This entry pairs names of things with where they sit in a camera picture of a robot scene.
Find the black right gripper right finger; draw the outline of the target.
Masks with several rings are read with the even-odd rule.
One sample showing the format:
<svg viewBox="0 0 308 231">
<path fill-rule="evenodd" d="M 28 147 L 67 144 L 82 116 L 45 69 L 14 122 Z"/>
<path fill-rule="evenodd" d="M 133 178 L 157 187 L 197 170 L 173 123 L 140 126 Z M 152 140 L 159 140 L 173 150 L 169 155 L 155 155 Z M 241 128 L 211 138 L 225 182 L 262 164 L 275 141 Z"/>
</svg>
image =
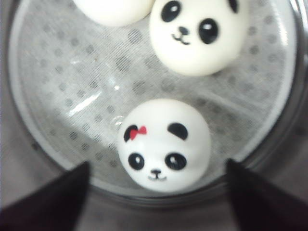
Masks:
<svg viewBox="0 0 308 231">
<path fill-rule="evenodd" d="M 226 162 L 228 198 L 242 231 L 306 231 L 308 205 L 232 159 Z"/>
</svg>

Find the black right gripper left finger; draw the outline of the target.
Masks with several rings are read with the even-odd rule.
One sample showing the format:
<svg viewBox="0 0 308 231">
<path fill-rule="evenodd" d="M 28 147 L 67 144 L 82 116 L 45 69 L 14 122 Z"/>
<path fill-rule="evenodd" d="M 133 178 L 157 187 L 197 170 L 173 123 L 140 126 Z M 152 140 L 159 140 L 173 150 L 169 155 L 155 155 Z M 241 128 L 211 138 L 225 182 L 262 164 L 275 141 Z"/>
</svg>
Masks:
<svg viewBox="0 0 308 231">
<path fill-rule="evenodd" d="M 88 196 L 90 164 L 84 162 L 0 212 L 2 231 L 73 231 Z"/>
</svg>

